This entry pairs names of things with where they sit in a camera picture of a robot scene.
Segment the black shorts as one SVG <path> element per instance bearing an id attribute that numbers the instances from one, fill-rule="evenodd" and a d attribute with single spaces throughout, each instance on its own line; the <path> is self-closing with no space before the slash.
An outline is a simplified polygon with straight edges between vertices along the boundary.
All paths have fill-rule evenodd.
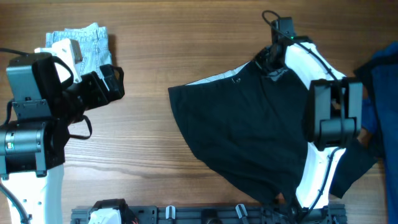
<path id="1" fill-rule="evenodd" d="M 173 116 L 193 155 L 262 203 L 295 198 L 308 152 L 307 93 L 293 71 L 272 80 L 253 62 L 169 88 Z"/>

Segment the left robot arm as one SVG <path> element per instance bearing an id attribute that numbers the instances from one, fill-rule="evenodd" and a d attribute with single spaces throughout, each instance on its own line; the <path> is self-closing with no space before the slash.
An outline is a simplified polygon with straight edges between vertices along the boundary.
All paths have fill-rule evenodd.
<path id="1" fill-rule="evenodd" d="M 124 72 L 111 64 L 61 81 L 65 62 L 47 52 L 16 52 L 6 73 L 13 97 L 1 125 L 1 192 L 13 223 L 61 223 L 65 146 L 69 126 L 85 112 L 120 100 Z"/>

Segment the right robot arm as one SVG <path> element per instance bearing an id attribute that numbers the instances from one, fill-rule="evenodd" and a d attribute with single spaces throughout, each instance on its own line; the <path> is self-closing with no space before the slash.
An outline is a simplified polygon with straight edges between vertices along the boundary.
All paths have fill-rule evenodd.
<path id="1" fill-rule="evenodd" d="M 336 167 L 361 130 L 362 83 L 334 69 L 307 36 L 297 36 L 291 17 L 268 21 L 272 44 L 258 53 L 256 65 L 277 80 L 295 72 L 308 90 L 303 133 L 308 142 L 296 199 L 303 213 L 328 206 Z"/>

